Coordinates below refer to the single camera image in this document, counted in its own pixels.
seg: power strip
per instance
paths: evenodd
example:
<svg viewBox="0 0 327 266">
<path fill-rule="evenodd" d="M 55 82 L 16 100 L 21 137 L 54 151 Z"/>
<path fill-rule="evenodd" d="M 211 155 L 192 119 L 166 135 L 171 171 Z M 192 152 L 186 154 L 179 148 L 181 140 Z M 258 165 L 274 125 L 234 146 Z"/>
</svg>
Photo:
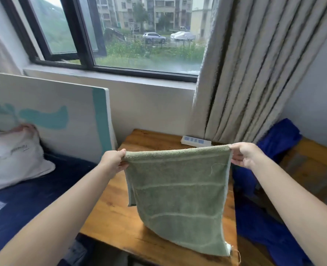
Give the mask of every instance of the power strip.
<svg viewBox="0 0 327 266">
<path fill-rule="evenodd" d="M 195 147 L 211 146 L 211 141 L 194 138 L 186 135 L 182 137 L 181 143 L 184 145 L 190 145 Z"/>
</svg>

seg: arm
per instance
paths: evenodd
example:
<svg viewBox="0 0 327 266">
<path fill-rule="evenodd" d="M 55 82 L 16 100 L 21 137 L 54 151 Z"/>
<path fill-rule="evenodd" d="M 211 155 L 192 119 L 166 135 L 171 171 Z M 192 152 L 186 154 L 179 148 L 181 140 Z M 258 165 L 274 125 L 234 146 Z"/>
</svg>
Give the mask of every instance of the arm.
<svg viewBox="0 0 327 266">
<path fill-rule="evenodd" d="M 128 165 L 121 151 L 107 151 L 100 163 L 33 218 L 0 251 L 0 265 L 58 264 L 85 223 L 109 180 Z"/>
<path fill-rule="evenodd" d="M 251 169 L 296 241 L 316 266 L 327 265 L 327 205 L 255 144 L 236 143 L 233 164 Z"/>
</svg>

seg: white car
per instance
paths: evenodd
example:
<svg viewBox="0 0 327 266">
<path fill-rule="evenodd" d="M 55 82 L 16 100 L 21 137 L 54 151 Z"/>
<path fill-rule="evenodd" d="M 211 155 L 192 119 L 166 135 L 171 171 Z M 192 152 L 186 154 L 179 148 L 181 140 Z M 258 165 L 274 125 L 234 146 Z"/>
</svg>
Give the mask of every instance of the white car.
<svg viewBox="0 0 327 266">
<path fill-rule="evenodd" d="M 151 41 L 165 43 L 166 37 L 159 35 L 158 33 L 144 33 L 143 38 L 145 43 L 150 43 Z"/>
<path fill-rule="evenodd" d="M 195 39 L 195 35 L 188 31 L 178 31 L 170 35 L 171 40 L 188 40 L 192 41 Z"/>
</svg>

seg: person's left hand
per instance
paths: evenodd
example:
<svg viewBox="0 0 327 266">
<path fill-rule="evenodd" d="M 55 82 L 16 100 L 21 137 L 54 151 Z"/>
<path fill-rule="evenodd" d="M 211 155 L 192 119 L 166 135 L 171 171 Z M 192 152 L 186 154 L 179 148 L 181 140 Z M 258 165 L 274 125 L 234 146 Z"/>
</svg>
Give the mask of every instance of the person's left hand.
<svg viewBox="0 0 327 266">
<path fill-rule="evenodd" d="M 125 149 L 119 151 L 111 150 L 104 152 L 99 165 L 104 167 L 106 172 L 109 174 L 110 179 L 112 179 L 117 173 L 125 170 L 129 166 L 127 162 L 122 161 L 125 153 Z"/>
</svg>

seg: tree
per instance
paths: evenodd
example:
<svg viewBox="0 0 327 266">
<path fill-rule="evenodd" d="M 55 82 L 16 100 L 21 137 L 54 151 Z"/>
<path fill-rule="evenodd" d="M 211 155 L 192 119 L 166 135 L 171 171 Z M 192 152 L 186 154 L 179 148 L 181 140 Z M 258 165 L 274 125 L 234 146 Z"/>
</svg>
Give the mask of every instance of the tree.
<svg viewBox="0 0 327 266">
<path fill-rule="evenodd" d="M 168 15 L 162 15 L 157 23 L 157 29 L 166 31 L 166 29 L 170 28 L 171 18 Z"/>
<path fill-rule="evenodd" d="M 144 22 L 149 18 L 143 3 L 138 3 L 133 6 L 133 16 L 135 22 L 140 23 L 140 32 L 142 32 L 144 30 Z"/>
</svg>

